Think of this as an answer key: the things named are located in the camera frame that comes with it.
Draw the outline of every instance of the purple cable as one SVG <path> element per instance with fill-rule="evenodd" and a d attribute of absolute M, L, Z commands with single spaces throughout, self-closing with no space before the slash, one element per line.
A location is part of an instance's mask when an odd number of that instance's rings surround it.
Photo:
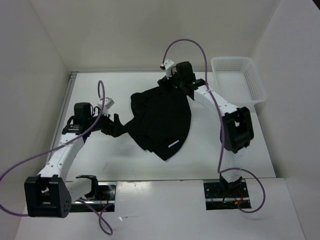
<path fill-rule="evenodd" d="M 165 60 L 166 60 L 166 56 L 167 56 L 167 53 L 170 49 L 170 47 L 175 44 L 175 43 L 178 43 L 178 42 L 182 42 L 182 41 L 186 41 L 186 42 L 191 42 L 191 43 L 194 43 L 195 45 L 197 45 L 199 47 L 199 49 L 201 50 L 202 52 L 202 55 L 203 55 L 203 58 L 204 58 L 204 80 L 205 80 L 205 86 L 206 86 L 206 89 L 209 90 L 209 83 L 208 83 L 208 62 L 207 62 L 207 57 L 206 57 L 206 54 L 205 54 L 205 51 L 204 49 L 200 46 L 199 43 L 197 43 L 196 41 L 194 40 L 191 40 L 191 39 L 188 39 L 188 38 L 181 38 L 181 39 L 177 39 L 175 41 L 173 41 L 172 43 L 170 43 L 170 45 L 167 47 L 167 49 L 165 50 L 165 53 L 164 53 L 164 56 L 163 56 L 163 59 L 162 59 L 162 63 L 165 63 Z M 222 119 L 222 115 L 221 115 L 221 112 L 220 112 L 220 109 L 219 109 L 219 105 L 217 103 L 217 100 L 215 98 L 215 96 L 213 95 L 213 93 L 211 91 L 208 91 L 213 102 L 214 102 L 214 105 L 216 107 L 216 110 L 218 112 L 218 116 L 219 116 L 219 120 L 220 120 L 220 124 L 221 124 L 221 151 L 220 151 L 220 157 L 219 157 L 219 163 L 218 163 L 218 169 L 217 169 L 217 173 L 218 174 L 222 174 L 222 173 L 225 173 L 225 172 L 228 172 L 228 171 L 231 171 L 231 170 L 240 170 L 240 171 L 243 171 L 243 172 L 246 172 L 248 174 L 250 174 L 258 183 L 259 185 L 261 186 L 261 189 L 262 189 L 262 193 L 263 193 L 263 199 L 262 199 L 262 203 L 260 204 L 260 206 L 255 209 L 255 210 L 252 210 L 252 211 L 246 211 L 246 210 L 243 210 L 240 208 L 240 205 L 244 202 L 247 202 L 247 201 L 243 201 L 241 203 L 239 203 L 237 205 L 238 209 L 246 214 L 253 214 L 253 213 L 256 213 L 257 211 L 259 211 L 263 205 L 265 204 L 265 201 L 266 201 L 266 191 L 265 191 L 265 188 L 264 186 L 262 185 L 261 181 L 256 177 L 256 175 L 254 175 L 251 171 L 249 170 L 246 170 L 246 169 L 243 169 L 243 168 L 239 168 L 239 167 L 231 167 L 231 168 L 227 168 L 227 169 L 224 169 L 224 170 L 221 170 L 221 164 L 222 164 L 222 159 L 223 159 L 223 156 L 224 156 L 224 149 L 225 149 L 225 126 L 224 126 L 224 123 L 223 123 L 223 119 Z"/>
<path fill-rule="evenodd" d="M 109 235 L 109 236 L 111 236 L 112 234 L 114 234 L 114 231 L 113 231 L 112 227 L 110 226 L 110 224 L 102 217 L 102 213 L 103 213 L 108 207 L 110 207 L 112 204 L 108 204 L 107 206 L 105 206 L 105 207 L 101 210 L 100 213 L 98 213 L 92 206 L 90 206 L 90 204 L 86 203 L 85 201 L 79 199 L 79 200 L 77 200 L 77 202 L 80 202 L 80 203 L 86 205 L 92 212 L 94 212 L 94 213 L 99 217 L 99 225 L 100 225 L 100 228 L 101 228 L 101 230 L 102 230 L 105 234 L 107 234 L 107 235 Z M 104 227 L 102 226 L 101 221 L 102 221 L 105 225 L 107 225 L 107 227 L 110 229 L 110 232 L 107 232 L 107 231 L 104 229 Z"/>
<path fill-rule="evenodd" d="M 57 146 L 57 147 L 55 147 L 55 148 L 53 148 L 53 149 L 44 151 L 44 152 L 42 152 L 42 153 L 38 153 L 38 154 L 36 154 L 36 155 L 34 155 L 34 156 L 28 157 L 27 159 L 22 160 L 22 161 L 16 163 L 15 165 L 13 165 L 12 167 L 8 168 L 4 173 L 1 174 L 1 176 L 0 176 L 0 182 L 1 182 L 1 180 L 2 180 L 10 171 L 12 171 L 12 170 L 15 169 L 16 167 L 20 166 L 21 164 L 24 164 L 24 163 L 26 163 L 26 162 L 28 162 L 28 161 L 30 161 L 30 160 L 32 160 L 32 159 L 38 158 L 38 157 L 40 157 L 40 156 L 43 156 L 43 155 L 52 153 L 52 152 L 54 152 L 54 151 L 56 151 L 56 150 L 62 149 L 62 148 L 65 147 L 65 145 L 68 145 L 68 144 L 74 142 L 75 140 L 78 140 L 79 138 L 82 138 L 84 135 L 86 135 L 88 132 L 90 132 L 91 129 L 94 128 L 94 126 L 97 124 L 97 122 L 98 122 L 99 119 L 101 118 L 102 113 L 103 113 L 103 108 L 104 108 L 104 106 L 105 106 L 105 97 L 106 97 L 105 86 L 104 86 L 104 83 L 103 83 L 101 80 L 98 82 L 98 95 L 99 95 L 99 96 L 100 96 L 100 86 L 102 86 L 102 97 L 103 97 L 103 99 L 102 99 L 102 109 L 101 109 L 101 111 L 99 112 L 99 114 L 98 114 L 96 120 L 94 121 L 94 123 L 93 123 L 86 131 L 84 131 L 84 132 L 83 132 L 82 134 L 80 134 L 79 136 L 76 136 L 75 138 L 71 139 L 70 141 L 67 141 L 64 145 L 60 145 L 60 146 Z M 6 212 L 7 214 L 10 214 L 10 215 L 13 215 L 13 216 L 17 216 L 17 217 L 28 217 L 28 214 L 21 214 L 21 213 L 16 213 L 16 212 L 10 211 L 10 210 L 6 209 L 4 206 L 2 206 L 1 204 L 0 204 L 0 209 L 1 209 L 2 211 Z"/>

